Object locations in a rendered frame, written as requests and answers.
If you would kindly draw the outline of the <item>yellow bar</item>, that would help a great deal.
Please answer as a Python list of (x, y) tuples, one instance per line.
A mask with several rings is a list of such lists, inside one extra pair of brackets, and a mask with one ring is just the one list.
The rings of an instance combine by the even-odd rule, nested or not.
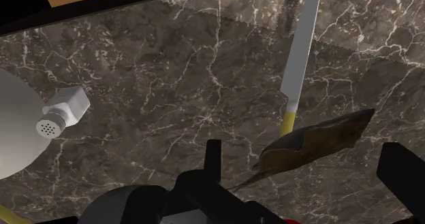
[(0, 219), (7, 224), (33, 224), (30, 219), (24, 219), (2, 205), (0, 205)]

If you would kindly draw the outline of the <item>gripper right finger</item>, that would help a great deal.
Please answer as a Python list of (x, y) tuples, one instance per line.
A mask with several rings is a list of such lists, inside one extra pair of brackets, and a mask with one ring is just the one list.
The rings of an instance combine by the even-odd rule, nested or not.
[(425, 224), (425, 160), (398, 142), (385, 142), (376, 175), (412, 214), (399, 224)]

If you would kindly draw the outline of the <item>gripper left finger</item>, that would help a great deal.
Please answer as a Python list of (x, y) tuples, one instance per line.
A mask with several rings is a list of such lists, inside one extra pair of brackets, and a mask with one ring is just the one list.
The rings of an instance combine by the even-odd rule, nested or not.
[(208, 140), (204, 167), (178, 175), (174, 188), (129, 185), (108, 191), (78, 224), (287, 224), (255, 201), (221, 186), (221, 140)]

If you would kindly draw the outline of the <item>white round bowl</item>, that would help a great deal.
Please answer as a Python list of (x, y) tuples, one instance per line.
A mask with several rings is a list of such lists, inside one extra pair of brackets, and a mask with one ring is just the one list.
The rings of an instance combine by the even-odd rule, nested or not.
[(27, 83), (0, 69), (0, 180), (31, 165), (51, 142), (36, 129), (43, 106)]

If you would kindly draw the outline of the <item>brown flat pointed object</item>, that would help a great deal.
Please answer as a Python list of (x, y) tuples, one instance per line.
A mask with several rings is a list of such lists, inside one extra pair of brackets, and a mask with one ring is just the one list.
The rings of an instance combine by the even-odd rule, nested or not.
[(236, 192), (275, 174), (298, 169), (317, 159), (353, 148), (370, 123), (375, 109), (369, 108), (294, 130), (265, 147), (252, 169), (252, 177), (230, 187)]

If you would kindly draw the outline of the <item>white salt shaker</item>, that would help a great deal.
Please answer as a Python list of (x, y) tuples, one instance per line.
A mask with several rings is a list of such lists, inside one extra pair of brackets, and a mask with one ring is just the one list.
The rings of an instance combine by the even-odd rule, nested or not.
[(42, 108), (37, 132), (44, 138), (55, 139), (66, 127), (78, 123), (89, 107), (89, 98), (81, 86), (60, 89)]

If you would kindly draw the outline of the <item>yellow handled table knife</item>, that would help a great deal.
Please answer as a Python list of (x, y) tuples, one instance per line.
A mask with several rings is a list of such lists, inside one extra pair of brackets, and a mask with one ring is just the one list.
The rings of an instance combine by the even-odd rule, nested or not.
[(318, 6), (319, 0), (304, 0), (300, 19), (294, 33), (280, 87), (280, 92), (287, 97), (280, 137), (292, 132), (294, 128), (306, 64), (315, 30)]

